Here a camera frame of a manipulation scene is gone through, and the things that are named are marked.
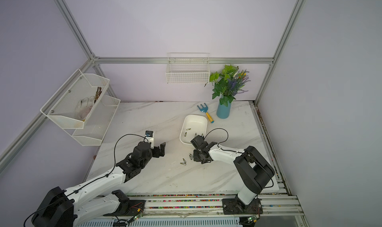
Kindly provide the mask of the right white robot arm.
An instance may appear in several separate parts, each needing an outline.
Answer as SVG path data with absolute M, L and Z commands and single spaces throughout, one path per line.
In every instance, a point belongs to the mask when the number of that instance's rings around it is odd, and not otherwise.
M 200 135 L 194 137 L 191 144 L 195 148 L 195 162 L 205 164 L 220 161 L 236 168 L 243 182 L 243 188 L 236 196 L 241 204 L 249 205 L 264 189 L 274 186 L 275 171 L 257 148 L 248 146 L 245 149 L 236 149 L 217 142 L 208 143 Z

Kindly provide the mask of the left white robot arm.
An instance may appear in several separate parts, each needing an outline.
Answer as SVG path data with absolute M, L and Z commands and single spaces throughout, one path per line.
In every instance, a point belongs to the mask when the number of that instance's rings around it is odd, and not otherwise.
M 141 141 L 111 170 L 87 182 L 67 189 L 55 187 L 30 216 L 35 227 L 76 227 L 100 216 L 136 216 L 145 201 L 131 201 L 117 187 L 137 176 L 151 158 L 165 155 L 165 143 L 152 147 Z

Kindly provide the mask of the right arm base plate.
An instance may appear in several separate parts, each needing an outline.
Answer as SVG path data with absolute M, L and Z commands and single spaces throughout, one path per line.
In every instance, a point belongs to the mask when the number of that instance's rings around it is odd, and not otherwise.
M 254 198 L 249 204 L 244 204 L 238 197 L 222 200 L 225 215 L 260 215 L 263 214 L 261 200 Z

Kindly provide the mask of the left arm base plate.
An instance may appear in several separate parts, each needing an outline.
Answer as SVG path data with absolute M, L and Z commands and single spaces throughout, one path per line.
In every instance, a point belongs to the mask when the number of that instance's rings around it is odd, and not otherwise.
M 116 211 L 108 216 L 137 216 L 139 213 L 142 213 L 145 207 L 145 200 L 129 200 L 123 201 L 119 204 Z

